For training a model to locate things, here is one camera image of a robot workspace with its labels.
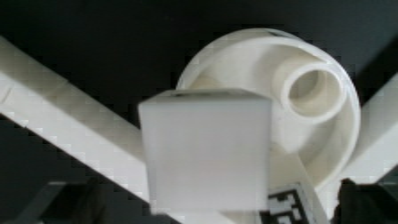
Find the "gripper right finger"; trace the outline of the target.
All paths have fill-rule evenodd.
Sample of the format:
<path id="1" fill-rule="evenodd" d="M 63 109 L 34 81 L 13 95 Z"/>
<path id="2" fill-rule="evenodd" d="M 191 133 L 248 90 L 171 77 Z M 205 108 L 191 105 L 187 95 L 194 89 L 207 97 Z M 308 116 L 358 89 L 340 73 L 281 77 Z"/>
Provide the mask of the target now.
<path id="1" fill-rule="evenodd" d="M 342 180 L 333 224 L 398 224 L 398 183 Z"/>

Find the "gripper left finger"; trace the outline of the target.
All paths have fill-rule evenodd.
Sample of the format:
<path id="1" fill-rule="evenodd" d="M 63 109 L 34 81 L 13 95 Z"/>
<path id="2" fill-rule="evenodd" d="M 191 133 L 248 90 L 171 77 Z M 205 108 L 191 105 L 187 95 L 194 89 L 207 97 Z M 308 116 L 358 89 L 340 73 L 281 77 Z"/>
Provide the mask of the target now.
<path id="1" fill-rule="evenodd" d="M 50 181 L 11 224 L 123 224 L 121 189 L 97 180 Z"/>

